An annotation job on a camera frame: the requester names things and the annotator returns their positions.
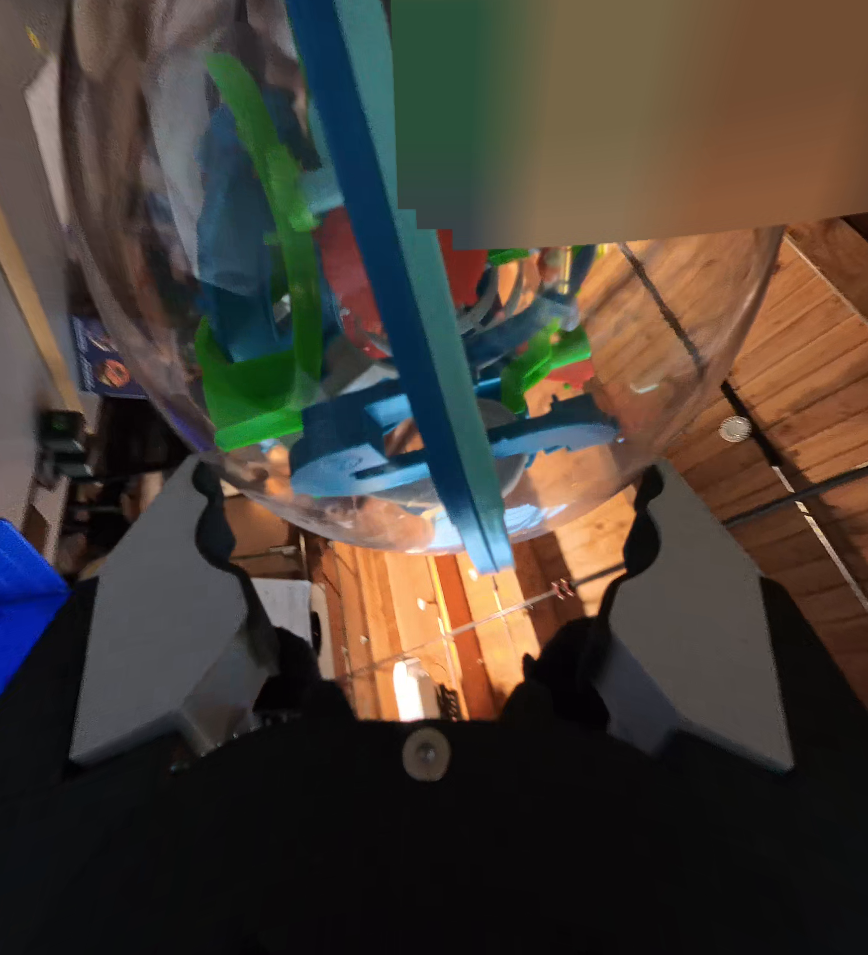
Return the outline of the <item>clear plastic maze ball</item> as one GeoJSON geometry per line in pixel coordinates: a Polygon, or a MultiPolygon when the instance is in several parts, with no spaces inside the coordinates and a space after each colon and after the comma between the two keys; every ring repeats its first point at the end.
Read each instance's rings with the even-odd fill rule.
{"type": "Polygon", "coordinates": [[[761,307],[782,228],[723,195],[704,82],[748,92],[740,11],[71,2],[106,330],[280,516],[511,567],[664,454],[761,307]]]}

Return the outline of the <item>black charger box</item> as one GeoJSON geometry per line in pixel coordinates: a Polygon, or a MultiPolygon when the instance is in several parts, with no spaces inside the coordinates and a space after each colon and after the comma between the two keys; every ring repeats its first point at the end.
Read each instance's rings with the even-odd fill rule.
{"type": "Polygon", "coordinates": [[[37,420],[34,479],[41,488],[52,491],[64,478],[95,478],[89,461],[89,433],[80,412],[45,410],[37,420]]]}

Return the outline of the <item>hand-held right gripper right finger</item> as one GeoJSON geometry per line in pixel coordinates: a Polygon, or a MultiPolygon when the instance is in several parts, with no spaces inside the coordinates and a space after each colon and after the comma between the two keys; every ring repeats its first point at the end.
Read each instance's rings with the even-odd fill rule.
{"type": "Polygon", "coordinates": [[[624,573],[595,618],[607,733],[651,757],[689,734],[790,770],[761,573],[667,461],[643,472],[633,509],[624,573]]]}

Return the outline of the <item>blue puzzle box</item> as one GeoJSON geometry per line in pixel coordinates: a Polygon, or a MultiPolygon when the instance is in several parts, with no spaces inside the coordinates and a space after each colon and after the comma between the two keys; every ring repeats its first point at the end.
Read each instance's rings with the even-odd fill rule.
{"type": "Polygon", "coordinates": [[[100,398],[147,399],[98,317],[70,314],[69,324],[82,391],[100,398]]]}

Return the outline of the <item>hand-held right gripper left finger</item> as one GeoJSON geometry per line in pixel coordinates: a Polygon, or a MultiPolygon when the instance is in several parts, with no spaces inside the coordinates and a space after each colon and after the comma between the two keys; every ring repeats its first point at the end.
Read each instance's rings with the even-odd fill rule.
{"type": "Polygon", "coordinates": [[[187,458],[98,574],[72,761],[165,734],[202,757],[260,728],[278,640],[233,546],[221,484],[187,458]]]}

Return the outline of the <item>ceiling lamp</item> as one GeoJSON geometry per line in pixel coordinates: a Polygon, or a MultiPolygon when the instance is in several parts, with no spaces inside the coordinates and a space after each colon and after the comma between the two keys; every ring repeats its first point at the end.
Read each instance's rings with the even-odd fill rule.
{"type": "Polygon", "coordinates": [[[438,685],[420,659],[407,657],[394,663],[392,685],[399,722],[440,718],[438,685]]]}

